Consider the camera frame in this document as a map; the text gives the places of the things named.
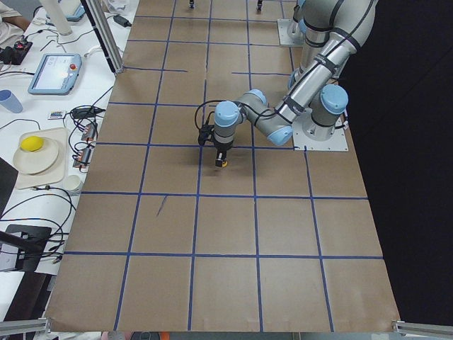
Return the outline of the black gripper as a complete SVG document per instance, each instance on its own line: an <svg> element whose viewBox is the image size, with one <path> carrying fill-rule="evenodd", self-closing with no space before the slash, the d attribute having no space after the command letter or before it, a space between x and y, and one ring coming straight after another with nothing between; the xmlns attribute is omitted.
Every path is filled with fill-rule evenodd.
<svg viewBox="0 0 453 340"><path fill-rule="evenodd" d="M217 155L215 165L221 166L227 160L227 150L229 149L229 128L217 123L213 125L204 124L199 130L198 143L204 145L210 141L216 147Z"/></svg>

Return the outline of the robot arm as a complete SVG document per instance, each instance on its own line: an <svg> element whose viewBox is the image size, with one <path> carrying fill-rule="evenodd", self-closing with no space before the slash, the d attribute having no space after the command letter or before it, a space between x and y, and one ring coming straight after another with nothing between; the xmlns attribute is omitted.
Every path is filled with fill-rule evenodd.
<svg viewBox="0 0 453 340"><path fill-rule="evenodd" d="M293 136L296 120L308 138L328 140L348 104L347 92L330 79L341 73L368 39L376 6L376 1L298 1L293 24L304 36L302 59L283 99L270 108L263 92L252 89L235 101L217 100L208 116L214 122L204 120L197 127L199 145L211 142L217 150L216 166L227 165L236 126L245 120L277 146Z"/></svg>

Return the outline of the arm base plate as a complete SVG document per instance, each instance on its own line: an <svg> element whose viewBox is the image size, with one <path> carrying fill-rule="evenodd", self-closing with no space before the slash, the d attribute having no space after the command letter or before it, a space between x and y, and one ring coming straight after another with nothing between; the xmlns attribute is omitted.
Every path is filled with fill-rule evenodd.
<svg viewBox="0 0 453 340"><path fill-rule="evenodd" d="M299 24L292 19L278 19L277 29L281 46L301 47L304 43L304 33Z"/></svg>
<svg viewBox="0 0 453 340"><path fill-rule="evenodd" d="M340 115L330 127L321 127L304 113L293 123L293 144L296 150L320 152L347 152L348 144Z"/></svg>

